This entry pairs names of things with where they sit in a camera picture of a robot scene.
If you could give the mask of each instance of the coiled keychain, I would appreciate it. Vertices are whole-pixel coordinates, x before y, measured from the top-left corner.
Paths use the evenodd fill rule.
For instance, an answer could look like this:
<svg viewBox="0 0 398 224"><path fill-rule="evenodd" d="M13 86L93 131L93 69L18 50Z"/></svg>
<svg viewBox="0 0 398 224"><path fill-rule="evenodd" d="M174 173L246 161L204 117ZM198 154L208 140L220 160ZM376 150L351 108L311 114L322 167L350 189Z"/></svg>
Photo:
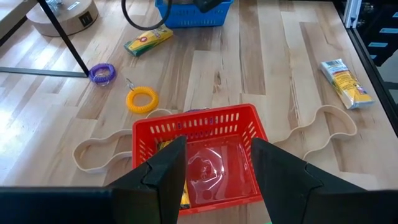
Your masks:
<svg viewBox="0 0 398 224"><path fill-rule="evenodd" d="M109 74L106 74L104 72L99 72L104 70L108 70ZM90 70L88 76L93 83L100 86L106 86L116 77L116 70L114 69L114 66L111 64L101 63L95 65Z"/></svg>
<svg viewBox="0 0 398 224"><path fill-rule="evenodd" d="M130 88L130 92L127 94L126 97L126 106L131 112L141 114L150 112L156 108L157 104L159 103L159 97L157 96L155 90L148 86L135 87L128 78L126 79L126 81L128 87ZM137 94L147 94L152 98L152 100L147 105L137 106L134 104L134 97L136 97Z"/></svg>

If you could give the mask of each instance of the round wooden base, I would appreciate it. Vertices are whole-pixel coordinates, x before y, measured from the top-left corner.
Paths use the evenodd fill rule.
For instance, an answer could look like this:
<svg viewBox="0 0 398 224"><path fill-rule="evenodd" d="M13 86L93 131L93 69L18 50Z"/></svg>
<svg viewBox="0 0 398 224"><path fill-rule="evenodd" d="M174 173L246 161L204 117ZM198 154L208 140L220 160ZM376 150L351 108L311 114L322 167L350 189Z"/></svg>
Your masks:
<svg viewBox="0 0 398 224"><path fill-rule="evenodd" d="M42 35L60 36L39 4L30 10L26 17ZM71 35L92 25L97 17L98 10L93 0L63 0L57 19L67 35Z"/></svg>

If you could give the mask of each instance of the black cable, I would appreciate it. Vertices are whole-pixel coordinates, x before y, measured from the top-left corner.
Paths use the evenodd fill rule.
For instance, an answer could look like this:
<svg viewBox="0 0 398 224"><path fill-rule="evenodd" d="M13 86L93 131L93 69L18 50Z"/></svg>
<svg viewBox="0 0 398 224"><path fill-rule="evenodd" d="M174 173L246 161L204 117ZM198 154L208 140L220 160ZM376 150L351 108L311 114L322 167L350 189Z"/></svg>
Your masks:
<svg viewBox="0 0 398 224"><path fill-rule="evenodd" d="M153 26L150 26L150 27L139 26L139 25L135 24L131 20L129 14L127 13L126 0L122 0L122 12L123 12L124 17L128 21L128 23L130 23L130 25L132 25L133 27L135 27L135 28L137 28L139 30L154 30L154 29L160 27L161 25L163 25L164 22L167 20L167 18L169 18L169 15L170 15L170 12L171 12L171 9L172 9L172 3L173 3L173 0L169 0L168 1L166 15L164 15L163 19L160 22L158 22L156 25L153 25Z"/></svg>

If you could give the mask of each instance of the light wooden floor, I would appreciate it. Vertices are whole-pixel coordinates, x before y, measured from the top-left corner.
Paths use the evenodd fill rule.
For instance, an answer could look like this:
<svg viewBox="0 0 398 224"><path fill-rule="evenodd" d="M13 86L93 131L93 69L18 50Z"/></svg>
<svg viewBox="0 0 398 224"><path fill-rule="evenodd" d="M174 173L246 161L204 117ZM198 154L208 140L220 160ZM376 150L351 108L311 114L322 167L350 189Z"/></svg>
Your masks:
<svg viewBox="0 0 398 224"><path fill-rule="evenodd" d="M365 89L377 96L330 2L236 1L223 27L175 30L165 43L140 58L123 44L141 31L127 25L119 1L96 0L100 18L72 41L89 67L108 62L118 77L101 88L84 78L0 74L0 183L3 185L106 185L131 169L122 161L106 175L85 174L72 161L81 141L130 128L144 115L127 111L124 78L149 85L160 95L159 108L181 112L253 103L270 141L307 124L316 108L343 107L319 63L342 58ZM135 0L129 12L140 24L159 20L153 1ZM0 48L0 66L78 70L60 39L42 37L26 23ZM369 188L398 187L398 141L381 104L348 112L358 125L349 141L334 140L309 162L332 174L346 172ZM326 116L292 141L295 153L314 148L344 130ZM86 158L98 165L113 153L131 150L131 138L92 148ZM180 218L180 223L265 223L263 202Z"/></svg>

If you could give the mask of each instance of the purple coil keychain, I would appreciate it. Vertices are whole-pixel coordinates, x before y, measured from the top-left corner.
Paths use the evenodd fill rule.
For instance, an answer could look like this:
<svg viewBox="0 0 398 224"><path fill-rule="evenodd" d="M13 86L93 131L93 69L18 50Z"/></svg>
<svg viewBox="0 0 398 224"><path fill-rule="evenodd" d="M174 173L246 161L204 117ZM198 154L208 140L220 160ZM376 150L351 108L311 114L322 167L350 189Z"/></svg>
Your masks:
<svg viewBox="0 0 398 224"><path fill-rule="evenodd" d="M98 73L100 70L107 70L109 71L109 74L104 72ZM100 86L106 86L116 77L116 70L113 65L108 63L97 64L90 70L89 77L93 83Z"/></svg>
<svg viewBox="0 0 398 224"><path fill-rule="evenodd" d="M195 111L201 111L201 110L207 110L207 109L210 109L210 108L187 110L186 113L188 113L188 112L195 112Z"/></svg>

